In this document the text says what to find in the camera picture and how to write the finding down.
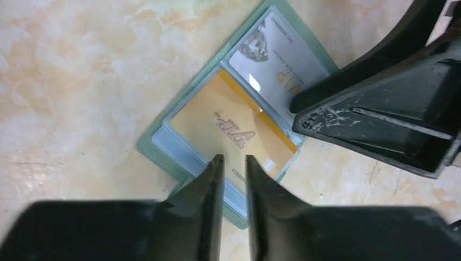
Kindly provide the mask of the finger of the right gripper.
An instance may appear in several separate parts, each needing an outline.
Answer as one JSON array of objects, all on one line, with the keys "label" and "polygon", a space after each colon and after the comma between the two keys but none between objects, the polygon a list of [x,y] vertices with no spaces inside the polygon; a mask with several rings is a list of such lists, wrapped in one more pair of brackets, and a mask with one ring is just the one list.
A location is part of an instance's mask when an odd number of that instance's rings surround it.
[{"label": "finger of the right gripper", "polygon": [[292,130],[438,178],[460,154],[460,40],[436,40],[298,113]]},{"label": "finger of the right gripper", "polygon": [[370,51],[329,77],[295,95],[289,110],[297,114],[409,58],[423,49],[445,1],[414,1],[397,25]]}]

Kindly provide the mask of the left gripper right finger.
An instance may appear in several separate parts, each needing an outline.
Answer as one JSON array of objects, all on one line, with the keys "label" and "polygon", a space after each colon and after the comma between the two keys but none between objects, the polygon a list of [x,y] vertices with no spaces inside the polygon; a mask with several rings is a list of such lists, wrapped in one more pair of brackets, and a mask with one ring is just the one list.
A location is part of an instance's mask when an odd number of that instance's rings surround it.
[{"label": "left gripper right finger", "polygon": [[252,260],[460,260],[460,233],[433,209],[313,206],[246,156]]}]

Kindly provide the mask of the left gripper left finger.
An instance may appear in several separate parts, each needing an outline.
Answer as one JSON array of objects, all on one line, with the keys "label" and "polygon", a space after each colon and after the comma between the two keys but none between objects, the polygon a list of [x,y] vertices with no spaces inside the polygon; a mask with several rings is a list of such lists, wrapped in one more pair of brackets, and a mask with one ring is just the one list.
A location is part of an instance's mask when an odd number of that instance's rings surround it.
[{"label": "left gripper left finger", "polygon": [[18,217],[1,260],[219,260],[223,155],[164,201],[39,201]]}]

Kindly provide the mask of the gold VIP card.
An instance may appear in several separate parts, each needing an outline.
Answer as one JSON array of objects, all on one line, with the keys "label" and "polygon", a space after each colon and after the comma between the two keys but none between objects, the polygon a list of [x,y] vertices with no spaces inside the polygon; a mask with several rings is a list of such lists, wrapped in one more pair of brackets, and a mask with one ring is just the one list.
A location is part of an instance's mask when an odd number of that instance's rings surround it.
[{"label": "gold VIP card", "polygon": [[226,70],[213,76],[170,125],[206,158],[223,154],[230,179],[239,185],[246,180],[246,155],[275,178],[298,151]]}]

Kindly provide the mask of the sage green card holder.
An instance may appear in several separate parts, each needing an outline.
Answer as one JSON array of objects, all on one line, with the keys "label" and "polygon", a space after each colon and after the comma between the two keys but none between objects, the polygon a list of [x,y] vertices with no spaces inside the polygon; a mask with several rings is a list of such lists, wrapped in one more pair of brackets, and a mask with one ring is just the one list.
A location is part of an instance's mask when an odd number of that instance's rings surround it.
[{"label": "sage green card holder", "polygon": [[[178,182],[177,189],[183,188],[199,176],[206,165],[215,156],[206,158],[199,153],[197,149],[171,127],[170,121],[220,70],[226,70],[298,148],[297,153],[275,178],[269,175],[272,179],[277,182],[283,179],[288,167],[295,160],[300,147],[305,142],[305,138],[302,135],[293,132],[293,123],[287,123],[229,64],[230,57],[237,51],[244,38],[262,21],[270,8],[276,8],[282,13],[302,40],[305,41],[314,52],[316,57],[320,59],[330,75],[337,71],[338,68],[334,61],[287,1],[264,1],[241,28],[227,41],[216,56],[208,62],[196,78],[191,81],[179,97],[159,116],[138,140],[138,151],[175,179]],[[247,177],[242,185],[233,182],[226,170],[226,158],[224,173],[226,180],[223,216],[237,228],[245,229],[248,226],[246,199]]]}]

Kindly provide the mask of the silver VIP card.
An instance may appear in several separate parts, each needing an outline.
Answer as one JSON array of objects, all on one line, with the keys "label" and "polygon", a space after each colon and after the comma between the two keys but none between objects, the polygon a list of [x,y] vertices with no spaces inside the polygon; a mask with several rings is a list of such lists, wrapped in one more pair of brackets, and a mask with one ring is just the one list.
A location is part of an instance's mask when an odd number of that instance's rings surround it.
[{"label": "silver VIP card", "polygon": [[292,98],[330,75],[276,8],[244,38],[229,64],[289,124]]}]

